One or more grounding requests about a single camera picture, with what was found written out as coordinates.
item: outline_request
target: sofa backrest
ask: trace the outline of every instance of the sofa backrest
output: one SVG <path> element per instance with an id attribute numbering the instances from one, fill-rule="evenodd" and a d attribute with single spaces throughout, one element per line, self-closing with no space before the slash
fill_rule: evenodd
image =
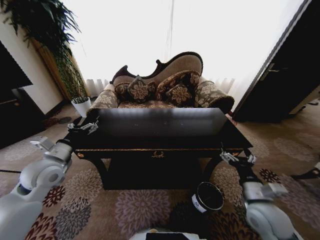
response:
<path id="1" fill-rule="evenodd" d="M 156 86 L 168 77 L 181 71 L 193 70 L 201 75 L 203 70 L 203 61 L 200 55 L 190 51 L 182 52 L 166 63 L 162 63 L 160 60 L 157 60 L 156 63 L 157 67 L 152 74 L 149 76 L 142 76 L 146 82 L 154 81 Z M 128 66 L 125 65 L 114 75 L 110 83 L 114 86 L 121 83 L 131 83 L 135 77 L 136 75 L 128 72 Z"/>

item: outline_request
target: table drawer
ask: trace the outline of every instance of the table drawer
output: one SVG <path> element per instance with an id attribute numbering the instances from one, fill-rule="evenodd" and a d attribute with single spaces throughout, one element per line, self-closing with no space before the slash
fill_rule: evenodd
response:
<path id="1" fill-rule="evenodd" d="M 220 154 L 220 149 L 76 149 L 74 152 L 80 159 L 107 158 L 212 158 Z M 241 149 L 228 149 L 232 154 Z"/>

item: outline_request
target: floral pillow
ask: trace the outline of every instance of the floral pillow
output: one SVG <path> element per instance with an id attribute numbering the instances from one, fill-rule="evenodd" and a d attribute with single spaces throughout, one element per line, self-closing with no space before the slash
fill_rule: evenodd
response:
<path id="1" fill-rule="evenodd" d="M 129 84 L 130 82 L 122 82 L 117 84 L 114 88 L 115 93 L 122 102 L 131 100 L 131 95 L 128 93 Z"/>
<path id="2" fill-rule="evenodd" d="M 184 84 L 178 84 L 171 88 L 166 93 L 168 102 L 177 107 L 184 107 L 190 105 L 192 101 L 192 94 Z"/>
<path id="3" fill-rule="evenodd" d="M 155 81 L 150 81 L 147 83 L 148 91 L 150 92 L 149 100 L 155 99 L 155 93 L 156 93 L 156 83 Z"/>
<path id="4" fill-rule="evenodd" d="M 183 70 L 177 72 L 160 82 L 155 91 L 155 99 L 165 101 L 167 99 L 166 93 L 178 84 L 184 84 L 192 94 L 192 97 L 194 97 L 195 89 L 199 83 L 199 77 L 200 74 L 194 70 Z"/>
<path id="5" fill-rule="evenodd" d="M 138 75 L 136 78 L 130 83 L 127 88 L 127 92 L 131 95 L 133 100 L 139 104 L 147 101 L 152 92 L 151 87 L 145 83 L 145 81 Z"/>

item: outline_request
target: cylindrical container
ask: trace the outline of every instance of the cylindrical container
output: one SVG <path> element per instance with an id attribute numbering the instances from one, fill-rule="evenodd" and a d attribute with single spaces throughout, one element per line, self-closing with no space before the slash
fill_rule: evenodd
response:
<path id="1" fill-rule="evenodd" d="M 201 182 L 192 196 L 194 207 L 201 213 L 220 210 L 224 205 L 224 197 L 215 185 L 210 182 Z"/>
<path id="2" fill-rule="evenodd" d="M 75 109 L 78 111 L 78 113 L 81 115 L 81 117 L 83 118 L 87 117 L 87 111 L 91 107 L 91 101 L 89 97 L 88 97 L 88 100 L 83 103 L 75 103 L 74 100 L 72 100 L 71 103 L 75 107 Z"/>

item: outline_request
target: drawer handle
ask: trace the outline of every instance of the drawer handle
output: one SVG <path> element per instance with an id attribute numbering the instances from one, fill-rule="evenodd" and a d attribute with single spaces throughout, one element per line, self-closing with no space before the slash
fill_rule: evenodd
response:
<path id="1" fill-rule="evenodd" d="M 161 159 L 161 158 L 165 157 L 165 154 L 163 151 L 159 151 L 159 154 L 158 154 L 158 151 L 154 151 L 152 157 L 157 158 L 157 159 Z"/>

